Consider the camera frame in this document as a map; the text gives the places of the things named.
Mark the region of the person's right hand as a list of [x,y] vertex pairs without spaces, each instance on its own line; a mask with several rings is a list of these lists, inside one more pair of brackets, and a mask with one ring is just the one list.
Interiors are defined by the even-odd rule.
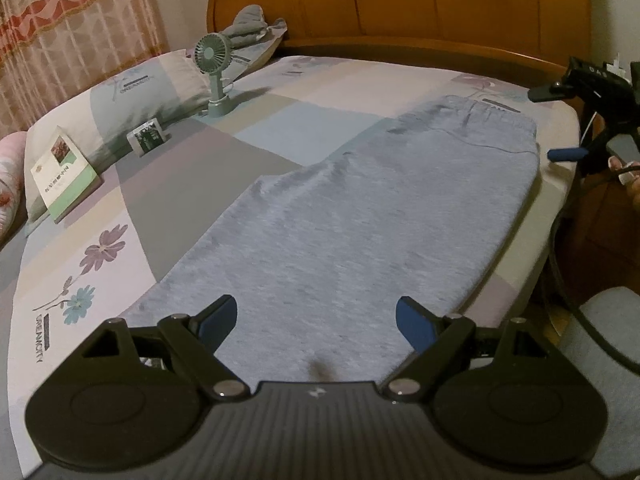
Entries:
[[635,160],[623,162],[617,156],[610,156],[608,158],[608,169],[625,188],[629,188],[635,180],[639,179],[640,165]]

